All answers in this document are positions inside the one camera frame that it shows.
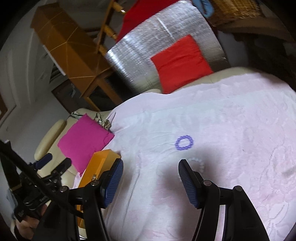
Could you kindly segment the person left hand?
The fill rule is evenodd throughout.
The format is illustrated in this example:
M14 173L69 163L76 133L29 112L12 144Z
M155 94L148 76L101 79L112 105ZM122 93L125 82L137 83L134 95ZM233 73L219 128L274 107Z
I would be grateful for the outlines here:
M32 240L39 220L26 216L21 222L15 219L14 235L16 240Z

